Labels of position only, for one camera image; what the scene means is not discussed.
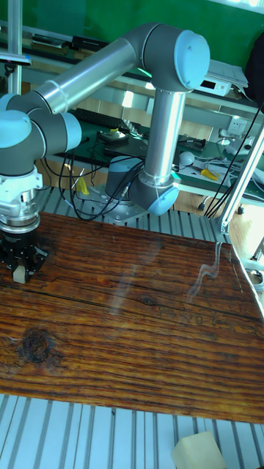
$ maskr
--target window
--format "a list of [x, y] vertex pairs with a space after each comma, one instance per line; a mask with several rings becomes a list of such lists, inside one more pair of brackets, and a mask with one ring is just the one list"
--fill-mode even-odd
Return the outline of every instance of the window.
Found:
[[264, 15], [264, 0], [208, 0]]

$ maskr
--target green wall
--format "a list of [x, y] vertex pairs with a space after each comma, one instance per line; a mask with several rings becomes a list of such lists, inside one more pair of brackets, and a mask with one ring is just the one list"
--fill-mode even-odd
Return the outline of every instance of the green wall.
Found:
[[[7, 20], [7, 0], [0, 0]], [[129, 29], [160, 21], [191, 29], [208, 41], [211, 58], [245, 66], [264, 15], [208, 0], [23, 0], [23, 24], [113, 41]]]

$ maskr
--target wood knot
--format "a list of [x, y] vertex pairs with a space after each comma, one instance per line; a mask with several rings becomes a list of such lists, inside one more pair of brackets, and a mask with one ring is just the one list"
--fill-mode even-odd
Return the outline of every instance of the wood knot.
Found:
[[28, 329], [23, 338], [23, 355], [27, 361], [42, 363], [48, 358], [53, 345], [53, 341], [47, 331]]
[[143, 297], [142, 302], [144, 303], [144, 305], [148, 305], [148, 306], [155, 306], [157, 304], [155, 300], [153, 300], [152, 298], [148, 298], [148, 297]]

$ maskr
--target yellow tool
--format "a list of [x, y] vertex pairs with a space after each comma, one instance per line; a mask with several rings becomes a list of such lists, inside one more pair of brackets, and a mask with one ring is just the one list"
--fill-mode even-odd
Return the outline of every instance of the yellow tool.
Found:
[[76, 185], [76, 190], [81, 192], [84, 196], [87, 196], [89, 194], [89, 191], [87, 189], [87, 184], [84, 181], [83, 177], [79, 177]]
[[212, 179], [213, 181], [217, 181], [217, 179], [220, 177], [220, 174], [212, 173], [209, 171], [209, 169], [203, 169], [201, 171], [201, 175], [207, 177], [208, 179]]
[[207, 168], [202, 169], [202, 170], [201, 170], [201, 168], [197, 168], [197, 166], [191, 166], [191, 168], [196, 169], [197, 171], [199, 171], [199, 173], [200, 173], [202, 176], [205, 176], [205, 177], [207, 177], [208, 179], [211, 179], [212, 181], [217, 181], [217, 179], [220, 177], [220, 174], [212, 173], [212, 172], [209, 171], [209, 169], [207, 169]]

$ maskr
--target yellow object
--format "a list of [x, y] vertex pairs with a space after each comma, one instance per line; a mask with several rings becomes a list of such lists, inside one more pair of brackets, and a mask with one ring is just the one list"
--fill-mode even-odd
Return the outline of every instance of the yellow object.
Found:
[[86, 182], [84, 181], [83, 177], [79, 177], [77, 181], [76, 189], [78, 192], [81, 192], [84, 196], [88, 196], [89, 194]]
[[172, 451], [177, 469], [225, 469], [223, 456], [211, 432], [181, 438]]
[[207, 177], [208, 179], [212, 179], [212, 181], [217, 181], [217, 179], [220, 177], [220, 174], [211, 173], [211, 171], [209, 171], [209, 169], [203, 169], [201, 171], [201, 175]]

